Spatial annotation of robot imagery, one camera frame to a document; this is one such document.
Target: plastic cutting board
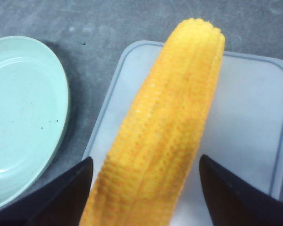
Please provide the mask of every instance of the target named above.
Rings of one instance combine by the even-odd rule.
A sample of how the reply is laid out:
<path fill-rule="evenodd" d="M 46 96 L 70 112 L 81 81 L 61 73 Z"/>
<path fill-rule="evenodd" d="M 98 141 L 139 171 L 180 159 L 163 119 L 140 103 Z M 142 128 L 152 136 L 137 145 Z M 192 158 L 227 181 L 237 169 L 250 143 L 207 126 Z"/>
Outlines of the plastic cutting board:
<path fill-rule="evenodd" d="M 93 182 L 123 118 L 163 43 L 138 41 L 123 52 L 84 157 L 94 160 Z M 283 61 L 225 52 L 200 149 L 171 226 L 211 226 L 199 159 L 212 159 L 278 199 L 283 179 Z"/>

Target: corn cob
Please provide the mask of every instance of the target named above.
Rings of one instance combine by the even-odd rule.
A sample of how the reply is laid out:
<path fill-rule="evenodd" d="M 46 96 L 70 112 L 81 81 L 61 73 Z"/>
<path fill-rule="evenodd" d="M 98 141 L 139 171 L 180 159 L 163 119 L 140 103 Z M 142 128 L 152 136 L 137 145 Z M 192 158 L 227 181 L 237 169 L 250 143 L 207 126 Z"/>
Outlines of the corn cob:
<path fill-rule="evenodd" d="M 161 50 L 108 152 L 81 226 L 165 226 L 200 144 L 225 38 L 182 21 Z"/>

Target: mint green dish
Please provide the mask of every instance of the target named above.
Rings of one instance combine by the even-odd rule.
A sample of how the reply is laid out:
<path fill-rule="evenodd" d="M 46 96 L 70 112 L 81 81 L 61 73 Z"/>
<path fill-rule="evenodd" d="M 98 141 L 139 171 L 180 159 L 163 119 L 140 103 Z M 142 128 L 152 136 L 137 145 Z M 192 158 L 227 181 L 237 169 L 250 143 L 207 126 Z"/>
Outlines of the mint green dish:
<path fill-rule="evenodd" d="M 63 139 L 69 112 L 63 67 L 43 43 L 0 39 L 0 206 L 46 169 Z"/>

